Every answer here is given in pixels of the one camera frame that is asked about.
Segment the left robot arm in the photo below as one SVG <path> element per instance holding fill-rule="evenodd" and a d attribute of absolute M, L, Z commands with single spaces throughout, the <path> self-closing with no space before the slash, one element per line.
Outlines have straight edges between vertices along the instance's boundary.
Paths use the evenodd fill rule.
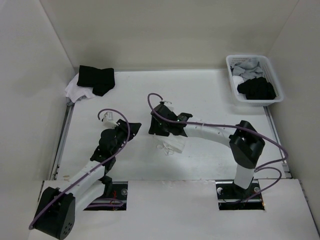
<path fill-rule="evenodd" d="M 139 132 L 141 123 L 128 123 L 122 119 L 103 130 L 97 148 L 89 162 L 69 182 L 53 188 L 47 187 L 29 228 L 55 239 L 64 240 L 71 232 L 76 214 L 97 198 L 112 195 L 112 179 L 107 173 L 116 162 L 116 155 Z"/>

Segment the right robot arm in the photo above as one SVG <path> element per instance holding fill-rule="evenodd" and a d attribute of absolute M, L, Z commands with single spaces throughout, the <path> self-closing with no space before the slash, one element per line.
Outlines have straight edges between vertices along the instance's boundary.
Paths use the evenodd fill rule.
<path fill-rule="evenodd" d="M 167 155 L 181 154 L 187 138 L 200 138 L 230 148 L 237 163 L 231 190 L 236 197 L 245 197 L 250 192 L 255 168 L 265 147 L 265 141 L 262 137 L 253 134 L 257 131 L 245 120 L 242 120 L 238 126 L 250 132 L 241 129 L 231 132 L 225 127 L 206 126 L 203 122 L 191 124 L 195 120 L 189 113 L 176 115 L 161 101 L 151 111 L 148 133 L 156 136 L 157 148 L 162 149 Z"/>

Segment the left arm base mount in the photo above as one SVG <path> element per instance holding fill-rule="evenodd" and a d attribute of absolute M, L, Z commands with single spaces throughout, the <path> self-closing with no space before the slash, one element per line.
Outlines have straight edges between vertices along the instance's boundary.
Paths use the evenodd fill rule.
<path fill-rule="evenodd" d="M 129 184 L 127 181 L 112 183 L 112 188 L 94 200 L 85 211 L 126 211 Z"/>

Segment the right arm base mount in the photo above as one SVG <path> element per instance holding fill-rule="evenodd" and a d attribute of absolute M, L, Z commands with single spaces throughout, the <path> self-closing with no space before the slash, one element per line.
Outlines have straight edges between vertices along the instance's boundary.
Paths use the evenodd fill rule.
<path fill-rule="evenodd" d="M 258 182 L 253 182 L 248 189 L 243 189 L 232 183 L 216 184 L 218 208 L 221 211 L 265 210 Z"/>

